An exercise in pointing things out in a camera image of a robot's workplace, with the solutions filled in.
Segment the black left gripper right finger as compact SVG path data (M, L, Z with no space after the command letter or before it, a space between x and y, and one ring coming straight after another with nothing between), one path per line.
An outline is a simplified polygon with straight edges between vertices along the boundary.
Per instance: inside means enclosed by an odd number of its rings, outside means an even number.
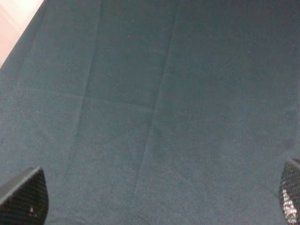
M278 191L279 204L289 225L300 224L300 160L286 161Z

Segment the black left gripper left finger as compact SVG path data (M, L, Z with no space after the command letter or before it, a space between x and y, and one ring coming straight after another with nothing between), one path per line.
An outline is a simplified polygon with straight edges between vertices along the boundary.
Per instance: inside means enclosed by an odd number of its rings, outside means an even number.
M49 196L42 167L29 167L0 187L2 225L43 225Z

